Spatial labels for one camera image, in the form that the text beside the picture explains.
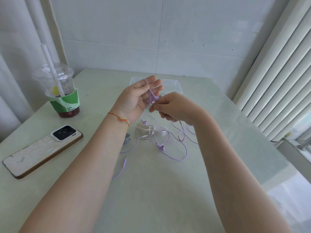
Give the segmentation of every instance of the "person's right hand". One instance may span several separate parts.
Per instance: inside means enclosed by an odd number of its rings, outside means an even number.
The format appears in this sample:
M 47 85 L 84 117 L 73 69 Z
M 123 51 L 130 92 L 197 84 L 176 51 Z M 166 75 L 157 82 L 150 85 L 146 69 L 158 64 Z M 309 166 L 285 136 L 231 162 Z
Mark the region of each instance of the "person's right hand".
M 160 97 L 149 109 L 149 112 L 159 111 L 162 118 L 169 121 L 177 122 L 185 121 L 188 125 L 192 125 L 194 116 L 203 109 L 186 98 L 185 96 L 172 92 Z

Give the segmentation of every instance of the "bracelet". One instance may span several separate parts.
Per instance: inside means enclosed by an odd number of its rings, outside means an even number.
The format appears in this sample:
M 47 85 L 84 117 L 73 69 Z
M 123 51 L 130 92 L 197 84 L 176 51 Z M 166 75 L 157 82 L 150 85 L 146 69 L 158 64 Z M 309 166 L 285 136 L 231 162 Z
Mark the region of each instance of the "bracelet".
M 128 126 L 130 126 L 130 124 L 131 124 L 128 119 L 121 118 L 119 115 L 116 115 L 112 112 L 108 112 L 108 114 L 113 114 L 113 115 L 117 116 L 120 121 L 126 122 L 128 124 Z

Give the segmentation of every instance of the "phone case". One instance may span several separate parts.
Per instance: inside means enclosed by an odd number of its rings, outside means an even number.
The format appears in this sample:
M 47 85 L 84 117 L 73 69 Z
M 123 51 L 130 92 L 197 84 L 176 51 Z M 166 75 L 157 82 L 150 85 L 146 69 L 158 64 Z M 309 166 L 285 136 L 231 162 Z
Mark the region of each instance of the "phone case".
M 77 129 L 76 133 L 61 142 L 56 141 L 49 134 L 5 158 L 2 163 L 16 179 L 21 179 L 75 144 L 82 137 L 83 134 Z

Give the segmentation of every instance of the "table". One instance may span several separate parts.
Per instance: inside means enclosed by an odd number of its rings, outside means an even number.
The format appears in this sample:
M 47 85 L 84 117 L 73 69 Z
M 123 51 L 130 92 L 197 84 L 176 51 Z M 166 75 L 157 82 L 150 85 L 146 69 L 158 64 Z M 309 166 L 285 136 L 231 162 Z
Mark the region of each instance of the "table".
M 81 102 L 77 116 L 60 118 L 46 103 L 0 144 L 0 159 L 3 160 L 65 124 L 84 134 L 82 140 L 21 180 L 14 179 L 0 165 L 1 232 L 19 230 L 39 200 L 87 144 L 131 77 L 149 75 L 85 69 L 74 79 Z M 304 232 L 311 220 L 311 185 L 212 80 L 162 74 L 157 78 L 177 79 L 184 95 L 216 119 L 235 151 L 286 215 L 293 229 Z M 152 116 L 158 125 L 178 134 L 158 113 Z M 124 150 L 135 143 L 134 129 L 135 124 L 128 130 L 132 140 Z M 128 153 L 122 174 L 111 182 L 94 232 L 224 232 L 199 148 L 187 138 L 185 144 L 189 150 L 187 159 L 174 161 L 161 154 L 151 142 L 139 141 L 137 148 Z M 185 155 L 183 146 L 173 139 L 165 149 L 177 158 Z M 120 154 L 115 173 L 120 171 L 125 155 Z

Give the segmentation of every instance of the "transparent container lid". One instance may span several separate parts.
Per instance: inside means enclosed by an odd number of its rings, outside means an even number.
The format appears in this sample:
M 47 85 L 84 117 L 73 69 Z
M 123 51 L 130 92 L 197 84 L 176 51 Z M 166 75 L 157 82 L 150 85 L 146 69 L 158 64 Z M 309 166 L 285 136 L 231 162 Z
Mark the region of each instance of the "transparent container lid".
M 140 77 L 132 77 L 130 81 L 130 85 L 142 80 L 144 78 Z M 168 94 L 171 92 L 178 92 L 179 94 L 183 93 L 183 90 L 181 89 L 181 86 L 178 82 L 178 80 L 173 80 L 173 79 L 161 79 L 162 84 L 164 86 L 164 89 L 161 91 L 163 94 Z
M 73 69 L 69 66 L 62 63 L 53 64 L 59 80 L 64 80 L 73 76 Z M 42 65 L 40 69 L 34 72 L 33 76 L 38 80 L 54 80 L 48 64 Z

